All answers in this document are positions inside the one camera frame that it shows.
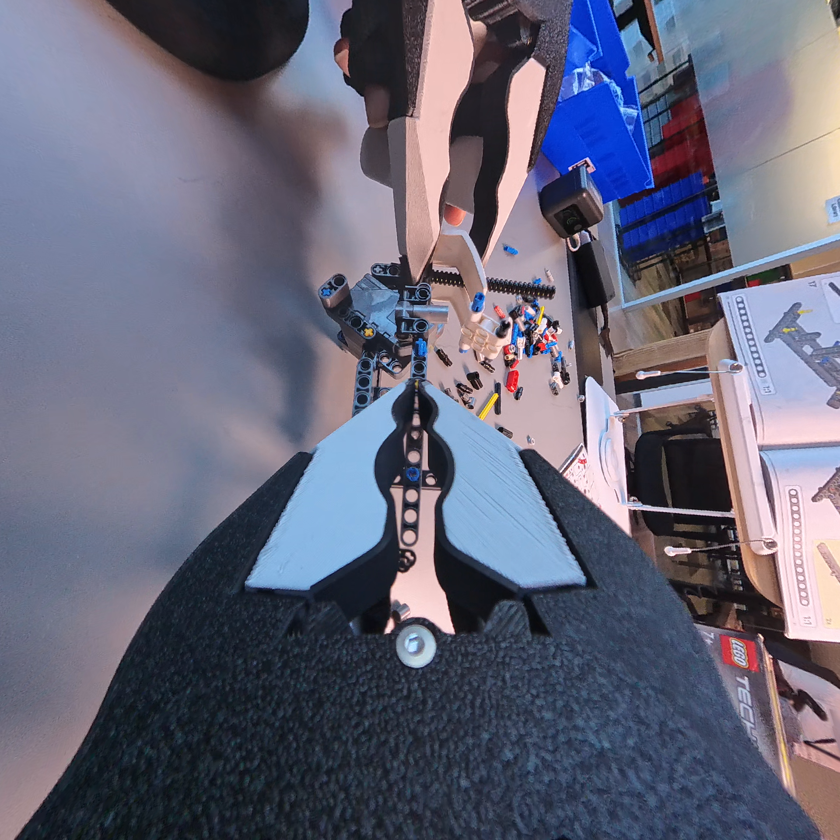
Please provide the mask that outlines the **toy truck picture box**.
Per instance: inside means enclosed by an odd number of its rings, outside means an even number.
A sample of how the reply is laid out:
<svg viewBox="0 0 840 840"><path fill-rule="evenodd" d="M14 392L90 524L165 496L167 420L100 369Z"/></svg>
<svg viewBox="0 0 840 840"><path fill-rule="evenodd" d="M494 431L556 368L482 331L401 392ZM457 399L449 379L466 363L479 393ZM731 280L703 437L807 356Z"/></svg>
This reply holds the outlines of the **toy truck picture box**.
<svg viewBox="0 0 840 840"><path fill-rule="evenodd" d="M751 741L795 793L791 758L839 771L838 678L757 634L696 623Z"/></svg>

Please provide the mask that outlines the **open instruction booklet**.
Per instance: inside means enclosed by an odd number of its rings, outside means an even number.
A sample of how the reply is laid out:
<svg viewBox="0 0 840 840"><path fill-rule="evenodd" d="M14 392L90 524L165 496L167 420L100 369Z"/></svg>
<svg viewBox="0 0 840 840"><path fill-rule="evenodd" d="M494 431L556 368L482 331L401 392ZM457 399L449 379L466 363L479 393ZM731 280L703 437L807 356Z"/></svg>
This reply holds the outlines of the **open instruction booklet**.
<svg viewBox="0 0 840 840"><path fill-rule="evenodd" d="M718 378L745 539L775 556L788 637L839 638L839 276L719 297L740 363Z"/></svg>

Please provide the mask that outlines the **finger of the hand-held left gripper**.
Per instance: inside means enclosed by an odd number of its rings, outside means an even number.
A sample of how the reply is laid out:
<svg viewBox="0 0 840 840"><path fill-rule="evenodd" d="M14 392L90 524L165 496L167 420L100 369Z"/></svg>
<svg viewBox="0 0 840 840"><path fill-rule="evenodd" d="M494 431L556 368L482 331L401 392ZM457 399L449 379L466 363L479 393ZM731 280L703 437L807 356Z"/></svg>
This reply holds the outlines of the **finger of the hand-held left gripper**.
<svg viewBox="0 0 840 840"><path fill-rule="evenodd" d="M482 261L487 263L513 209L532 164L533 138L545 80L545 68L534 58L512 69L501 98L501 129L495 138L503 140L500 174L490 178L490 220Z"/></svg>
<svg viewBox="0 0 840 840"><path fill-rule="evenodd" d="M418 281L440 234L450 132L472 74L474 40L460 1L404 2L402 25L414 97L387 136L397 244Z"/></svg>

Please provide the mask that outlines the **grey desk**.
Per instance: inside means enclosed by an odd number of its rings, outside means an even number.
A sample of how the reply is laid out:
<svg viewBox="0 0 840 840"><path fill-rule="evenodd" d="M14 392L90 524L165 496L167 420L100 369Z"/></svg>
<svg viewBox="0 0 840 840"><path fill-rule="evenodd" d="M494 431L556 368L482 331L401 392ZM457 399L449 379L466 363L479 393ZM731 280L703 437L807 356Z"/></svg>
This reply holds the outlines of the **grey desk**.
<svg viewBox="0 0 840 840"><path fill-rule="evenodd" d="M2 2L2 838L181 563L349 415L316 289L397 257L349 5L240 85L105 2Z"/></svg>

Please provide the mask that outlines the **pile of small toy bricks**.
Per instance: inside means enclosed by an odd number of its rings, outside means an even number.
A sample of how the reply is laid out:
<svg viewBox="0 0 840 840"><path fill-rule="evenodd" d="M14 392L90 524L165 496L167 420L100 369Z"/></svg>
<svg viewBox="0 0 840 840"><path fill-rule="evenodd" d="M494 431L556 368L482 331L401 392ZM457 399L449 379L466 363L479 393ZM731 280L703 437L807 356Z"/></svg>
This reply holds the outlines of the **pile of small toy bricks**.
<svg viewBox="0 0 840 840"><path fill-rule="evenodd" d="M544 306L540 306L536 298L522 295L516 296L516 303L507 315L511 333L502 350L507 374L509 369L519 370L520 363L525 360L546 356L551 362L549 388L552 394L558 395L571 383L571 373L560 348L562 329L559 322L546 315ZM516 401L523 394L523 386L518 384L518 390L512 394Z"/></svg>

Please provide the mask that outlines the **black box device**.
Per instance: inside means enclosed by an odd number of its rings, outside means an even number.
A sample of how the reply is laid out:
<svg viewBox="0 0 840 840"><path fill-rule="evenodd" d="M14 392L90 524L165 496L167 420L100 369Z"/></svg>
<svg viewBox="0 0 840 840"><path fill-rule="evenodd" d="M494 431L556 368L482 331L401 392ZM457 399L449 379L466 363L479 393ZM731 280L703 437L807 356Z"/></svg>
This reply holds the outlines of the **black box device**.
<svg viewBox="0 0 840 840"><path fill-rule="evenodd" d="M539 193L544 219L562 238L570 238L603 220L603 200L585 164L573 167Z"/></svg>

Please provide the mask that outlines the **blue plastic bin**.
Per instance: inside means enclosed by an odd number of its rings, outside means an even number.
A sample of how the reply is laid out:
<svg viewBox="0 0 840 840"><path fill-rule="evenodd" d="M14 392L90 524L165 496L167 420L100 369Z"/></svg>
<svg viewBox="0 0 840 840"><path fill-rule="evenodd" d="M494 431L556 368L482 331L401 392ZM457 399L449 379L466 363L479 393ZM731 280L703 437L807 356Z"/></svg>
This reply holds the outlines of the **blue plastic bin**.
<svg viewBox="0 0 840 840"><path fill-rule="evenodd" d="M629 59L607 1L575 1L560 96L542 152L560 173L588 159L606 202L654 177Z"/></svg>

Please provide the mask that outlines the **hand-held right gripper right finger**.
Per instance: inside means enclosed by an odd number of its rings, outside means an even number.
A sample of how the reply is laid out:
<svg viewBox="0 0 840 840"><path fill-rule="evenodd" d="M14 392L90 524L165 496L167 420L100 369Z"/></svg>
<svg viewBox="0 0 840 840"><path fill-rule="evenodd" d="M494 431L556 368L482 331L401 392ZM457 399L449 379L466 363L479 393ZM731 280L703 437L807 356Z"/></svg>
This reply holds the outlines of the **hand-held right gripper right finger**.
<svg viewBox="0 0 840 840"><path fill-rule="evenodd" d="M519 447L428 383L420 417L441 488L434 567L455 632L481 631L500 601L586 586Z"/></svg>

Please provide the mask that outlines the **toy brick vehicle chassis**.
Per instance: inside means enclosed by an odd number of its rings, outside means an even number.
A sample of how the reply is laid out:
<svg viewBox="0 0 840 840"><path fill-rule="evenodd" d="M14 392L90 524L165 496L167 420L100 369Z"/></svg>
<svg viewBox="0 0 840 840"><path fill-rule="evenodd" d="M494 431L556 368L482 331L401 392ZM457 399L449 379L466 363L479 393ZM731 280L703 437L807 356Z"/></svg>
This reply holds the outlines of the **toy brick vehicle chassis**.
<svg viewBox="0 0 840 840"><path fill-rule="evenodd" d="M427 435L420 417L420 384L427 383L427 334L430 327L447 321L445 307L433 301L427 281L411 284L396 264L375 265L354 286L335 275L319 289L322 305L342 330L343 342L359 358L353 397L353 417L390 390L407 382L416 386L412 422L405 437L414 434L414 416L419 416L419 434ZM406 473L411 473L403 440ZM524 627L531 634L529 597L496 604L482 632L514 632Z"/></svg>

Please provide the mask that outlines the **black office chair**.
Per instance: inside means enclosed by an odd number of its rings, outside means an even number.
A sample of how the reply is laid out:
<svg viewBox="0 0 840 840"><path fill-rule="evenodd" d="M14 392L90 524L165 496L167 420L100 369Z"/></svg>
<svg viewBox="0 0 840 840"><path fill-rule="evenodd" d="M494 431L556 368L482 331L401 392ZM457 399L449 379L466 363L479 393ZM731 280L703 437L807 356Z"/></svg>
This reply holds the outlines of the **black office chair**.
<svg viewBox="0 0 840 840"><path fill-rule="evenodd" d="M650 507L732 511L721 441L676 430L642 434L635 445L633 494Z"/></svg>

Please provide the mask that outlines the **white printed sticker sheet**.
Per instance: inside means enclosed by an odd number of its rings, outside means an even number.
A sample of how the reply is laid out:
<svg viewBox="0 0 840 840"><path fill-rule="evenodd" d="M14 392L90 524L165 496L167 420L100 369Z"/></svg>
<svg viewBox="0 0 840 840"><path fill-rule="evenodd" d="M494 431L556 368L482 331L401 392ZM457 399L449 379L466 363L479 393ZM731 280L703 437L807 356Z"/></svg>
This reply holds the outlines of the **white printed sticker sheet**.
<svg viewBox="0 0 840 840"><path fill-rule="evenodd" d="M595 472L590 466L590 459L583 444L579 444L563 462L560 474L594 504L598 504Z"/></svg>

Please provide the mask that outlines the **person's left hand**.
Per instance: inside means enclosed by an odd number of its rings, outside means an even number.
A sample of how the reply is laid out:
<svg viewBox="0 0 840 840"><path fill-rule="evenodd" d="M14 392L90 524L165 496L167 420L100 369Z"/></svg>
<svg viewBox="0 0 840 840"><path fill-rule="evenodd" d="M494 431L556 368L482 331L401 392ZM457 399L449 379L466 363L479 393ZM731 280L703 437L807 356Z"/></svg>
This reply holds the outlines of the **person's left hand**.
<svg viewBox="0 0 840 840"><path fill-rule="evenodd" d="M353 1L333 53L345 83L364 99L370 128L407 115L402 2Z"/></svg>

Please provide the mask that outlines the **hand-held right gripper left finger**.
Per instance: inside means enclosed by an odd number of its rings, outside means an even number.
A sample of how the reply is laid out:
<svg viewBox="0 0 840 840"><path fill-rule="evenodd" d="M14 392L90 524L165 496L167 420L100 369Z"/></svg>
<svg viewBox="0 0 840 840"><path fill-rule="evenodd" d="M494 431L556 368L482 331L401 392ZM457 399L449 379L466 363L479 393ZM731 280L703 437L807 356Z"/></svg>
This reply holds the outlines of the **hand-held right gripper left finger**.
<svg viewBox="0 0 840 840"><path fill-rule="evenodd" d="M390 619L400 558L391 485L416 386L390 390L311 452L245 588L335 602L365 634Z"/></svg>

